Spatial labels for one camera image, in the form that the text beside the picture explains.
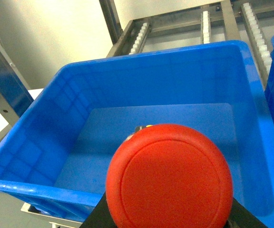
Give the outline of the worn black left gripper left finger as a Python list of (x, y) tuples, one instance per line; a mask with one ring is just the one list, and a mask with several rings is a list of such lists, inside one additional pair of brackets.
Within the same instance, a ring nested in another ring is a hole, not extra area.
[(80, 228), (115, 228), (116, 224), (108, 209), (106, 193), (95, 206)]

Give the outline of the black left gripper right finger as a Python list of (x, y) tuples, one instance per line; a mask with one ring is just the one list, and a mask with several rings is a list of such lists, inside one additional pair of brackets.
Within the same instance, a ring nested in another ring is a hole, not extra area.
[(226, 221), (227, 228), (267, 228), (267, 226), (241, 205), (235, 198)]

